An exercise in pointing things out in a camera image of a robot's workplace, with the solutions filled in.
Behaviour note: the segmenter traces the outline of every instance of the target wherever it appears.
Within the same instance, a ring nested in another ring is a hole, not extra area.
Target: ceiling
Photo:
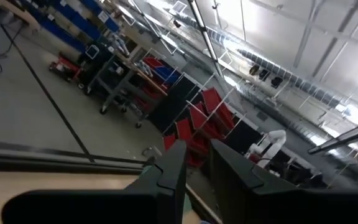
[[[333,92],[341,93],[344,98],[352,95],[352,99],[358,101],[358,44],[349,42],[328,70],[330,63],[345,43],[345,40],[338,39],[326,59],[322,61],[321,68],[316,69],[330,42],[333,41],[331,34],[337,32],[342,24],[342,36],[350,36],[356,27],[358,0],[326,0],[320,3],[321,1],[315,1],[315,5],[320,4],[320,9],[315,15],[314,23],[322,29],[316,29],[314,26],[311,28],[304,50],[299,52],[300,61],[297,68],[294,67],[294,61],[306,27],[305,23],[300,21],[307,22],[312,0],[243,0],[246,41],[259,49],[259,53],[264,57],[293,71],[298,76],[319,83]],[[216,2],[219,3],[217,9],[222,29],[244,38],[240,0],[216,0]],[[261,2],[276,9],[277,12],[260,7],[254,2]],[[205,0],[197,3],[207,26],[218,27],[212,9],[214,1]],[[282,16],[281,12],[298,20]],[[184,13],[192,15],[190,7],[187,7]],[[346,17],[349,19],[348,23],[344,22]],[[358,29],[353,38],[358,40]]]

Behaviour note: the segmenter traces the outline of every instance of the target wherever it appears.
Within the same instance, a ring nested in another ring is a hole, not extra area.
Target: ductwork
[[[198,29],[197,22],[189,16],[184,14],[175,14],[176,19],[182,21],[182,23],[191,26],[195,29]],[[223,30],[216,31],[210,27],[206,27],[208,35],[218,44],[225,46],[225,43],[232,42],[237,44],[238,46],[247,45],[243,40],[234,37],[230,34],[225,33]],[[340,103],[340,100],[335,98],[334,95],[328,93],[325,90],[322,90],[321,87],[316,86],[315,84],[304,80],[292,72],[285,70],[284,68],[270,62],[262,57],[259,57],[256,54],[244,49],[236,49],[243,57],[253,61],[254,63],[260,65],[266,70],[271,71],[272,73],[276,74],[278,77],[289,80],[290,83],[300,89],[301,91],[311,95],[312,97],[316,98],[317,100],[321,101],[325,105],[328,105],[330,108],[334,108]]]

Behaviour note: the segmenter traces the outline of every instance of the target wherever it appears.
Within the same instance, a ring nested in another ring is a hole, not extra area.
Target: gray floor
[[[162,148],[161,134],[151,123],[146,121],[136,129],[137,118],[131,112],[122,114],[113,106],[106,115],[100,115],[101,102],[48,71],[56,56],[21,36],[15,43],[91,154],[144,160],[143,149],[153,145]],[[8,45],[0,30],[0,52]],[[4,69],[0,73],[0,141],[82,152],[18,51],[13,47],[0,63]]]

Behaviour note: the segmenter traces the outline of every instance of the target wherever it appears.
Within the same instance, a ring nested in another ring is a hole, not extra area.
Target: storage rack
[[[164,96],[167,96],[167,91],[169,88],[180,79],[180,74],[176,72],[176,69],[169,68],[167,64],[164,65],[160,60],[151,57],[150,52],[153,50],[154,49],[150,49],[137,62],[136,60],[134,60],[135,62],[129,60],[121,53],[117,52],[117,50],[114,51],[114,55],[104,64],[103,68],[98,72],[98,74],[92,79],[92,81],[85,89],[85,93],[89,95],[94,84],[97,82],[109,93],[109,96],[99,111],[101,114],[105,114],[107,112],[108,106],[111,103],[114,103],[114,99],[119,96],[125,100],[125,103],[121,105],[121,111],[123,113],[127,111],[128,107],[135,109],[135,112],[139,112],[139,110],[141,111],[141,115],[135,124],[136,128],[140,128],[142,126],[142,121],[148,117],[150,112],[154,110],[154,108],[164,98]],[[117,86],[111,88],[102,80],[101,76],[102,74],[108,72],[109,68],[117,58],[121,60],[123,64],[130,70],[128,74],[126,74],[124,78],[117,84]],[[139,69],[137,64],[139,64],[140,61],[155,65],[153,67],[150,66],[153,77],[150,78]],[[142,86],[135,86],[130,82],[130,79],[134,75],[138,75],[144,79],[145,82]]]
[[[231,88],[221,98],[215,88],[206,88],[213,77],[214,75],[211,75],[199,92],[191,100],[186,101],[185,107],[163,132],[163,145],[166,151],[176,139],[186,141],[186,163],[195,169],[200,168],[206,161],[210,147],[209,140],[212,138],[224,140],[245,116],[234,123],[235,115],[225,101],[235,89]]]

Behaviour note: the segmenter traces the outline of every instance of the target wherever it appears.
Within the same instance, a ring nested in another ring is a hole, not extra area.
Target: ceiling light
[[[203,35],[204,35],[206,47],[208,48],[209,53],[211,54],[211,58],[212,58],[213,60],[217,61],[218,58],[216,57],[214,48],[213,48],[213,46],[212,46],[211,39],[209,38],[209,36],[208,36],[208,34],[207,34],[206,32],[203,32]]]
[[[358,125],[358,108],[354,105],[348,105],[346,111],[349,110],[350,115],[346,116],[346,118]]]
[[[197,6],[197,3],[195,0],[191,1],[191,6],[194,10],[194,15],[196,17],[196,20],[198,21],[198,25],[201,27],[201,28],[205,28],[205,24],[204,24],[204,21],[203,21],[203,18],[201,17],[201,13],[200,13],[200,10],[198,9],[198,6]]]
[[[343,111],[346,110],[346,106],[344,106],[342,104],[338,104],[338,105],[336,105],[335,110],[338,110],[339,112],[343,113]]]

